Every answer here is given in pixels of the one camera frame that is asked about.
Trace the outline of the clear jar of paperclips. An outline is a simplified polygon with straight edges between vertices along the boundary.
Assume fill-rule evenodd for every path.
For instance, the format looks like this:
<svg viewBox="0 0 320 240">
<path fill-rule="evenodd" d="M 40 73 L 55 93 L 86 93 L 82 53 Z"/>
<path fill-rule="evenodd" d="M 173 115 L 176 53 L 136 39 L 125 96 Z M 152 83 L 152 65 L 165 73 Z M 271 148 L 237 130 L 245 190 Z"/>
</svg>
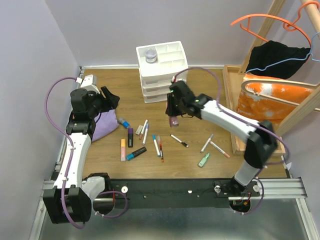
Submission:
<svg viewBox="0 0 320 240">
<path fill-rule="evenodd" d="M 148 48 L 145 50 L 145 61 L 149 64 L 156 63 L 158 59 L 158 53 L 153 48 Z"/>
</svg>

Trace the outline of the white plastic drawer organizer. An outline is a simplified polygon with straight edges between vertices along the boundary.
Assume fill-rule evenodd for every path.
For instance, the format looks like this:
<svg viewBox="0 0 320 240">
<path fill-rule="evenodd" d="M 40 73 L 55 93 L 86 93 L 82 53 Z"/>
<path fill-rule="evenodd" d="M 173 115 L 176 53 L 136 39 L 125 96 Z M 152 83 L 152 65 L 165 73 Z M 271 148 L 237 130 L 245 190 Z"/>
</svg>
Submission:
<svg viewBox="0 0 320 240">
<path fill-rule="evenodd" d="M 147 63 L 146 49 L 157 51 L 157 61 Z M 136 47 L 138 70 L 143 100 L 146 104 L 167 100 L 172 78 L 188 68 L 185 50 L 180 41 Z"/>
</svg>

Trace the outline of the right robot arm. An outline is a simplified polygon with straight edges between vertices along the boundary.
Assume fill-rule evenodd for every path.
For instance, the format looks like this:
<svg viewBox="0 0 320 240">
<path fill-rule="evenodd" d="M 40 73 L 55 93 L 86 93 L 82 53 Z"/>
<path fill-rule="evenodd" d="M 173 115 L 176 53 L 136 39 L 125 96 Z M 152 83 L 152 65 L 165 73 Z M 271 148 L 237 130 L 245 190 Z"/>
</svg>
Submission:
<svg viewBox="0 0 320 240">
<path fill-rule="evenodd" d="M 243 195 L 278 148 L 271 122 L 241 116 L 206 94 L 196 96 L 184 81 L 172 83 L 169 90 L 173 102 L 169 102 L 168 107 L 175 115 L 188 114 L 214 123 L 245 143 L 244 161 L 225 188 L 232 195 Z"/>
</svg>

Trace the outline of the black cap white marker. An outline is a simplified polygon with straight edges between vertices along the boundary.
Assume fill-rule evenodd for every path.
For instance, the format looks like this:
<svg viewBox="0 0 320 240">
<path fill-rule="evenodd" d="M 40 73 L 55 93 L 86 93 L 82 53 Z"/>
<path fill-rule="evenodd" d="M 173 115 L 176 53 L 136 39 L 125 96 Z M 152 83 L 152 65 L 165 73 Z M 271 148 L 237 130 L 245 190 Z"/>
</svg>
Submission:
<svg viewBox="0 0 320 240">
<path fill-rule="evenodd" d="M 186 147 L 186 148 L 189 147 L 189 145 L 188 145 L 186 142 L 180 140 L 180 139 L 179 139 L 178 137 L 176 137 L 175 135 L 171 134 L 170 136 L 171 136 L 174 140 L 176 140 L 177 142 L 179 142 L 180 144 L 182 144 L 184 147 Z"/>
</svg>

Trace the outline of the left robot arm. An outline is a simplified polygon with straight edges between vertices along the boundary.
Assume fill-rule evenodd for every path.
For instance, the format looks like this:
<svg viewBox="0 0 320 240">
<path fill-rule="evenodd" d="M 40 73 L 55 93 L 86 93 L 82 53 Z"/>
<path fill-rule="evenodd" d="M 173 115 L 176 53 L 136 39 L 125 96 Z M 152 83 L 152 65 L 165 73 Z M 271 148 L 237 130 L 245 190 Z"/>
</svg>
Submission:
<svg viewBox="0 0 320 240">
<path fill-rule="evenodd" d="M 90 190 L 83 190 L 82 173 L 96 129 L 95 118 L 115 110 L 119 101 L 120 97 L 105 86 L 91 85 L 70 93 L 72 111 L 65 130 L 61 131 L 68 140 L 64 160 L 53 187 L 46 189 L 42 197 L 53 224 L 70 223 L 77 229 L 84 228 L 91 217 L 92 194 L 101 198 L 110 194 L 107 174 L 98 176 Z"/>
</svg>

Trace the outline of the pink cap pencil tube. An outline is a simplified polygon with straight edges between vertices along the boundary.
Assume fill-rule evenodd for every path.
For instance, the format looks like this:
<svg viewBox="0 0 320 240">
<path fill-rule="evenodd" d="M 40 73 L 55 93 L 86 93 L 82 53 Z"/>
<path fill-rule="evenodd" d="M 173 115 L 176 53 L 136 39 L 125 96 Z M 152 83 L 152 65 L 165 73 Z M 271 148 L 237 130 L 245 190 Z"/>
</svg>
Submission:
<svg viewBox="0 0 320 240">
<path fill-rule="evenodd" d="M 179 126 L 179 120 L 177 116 L 170 116 L 169 117 L 169 126 L 171 128 L 175 128 Z"/>
</svg>

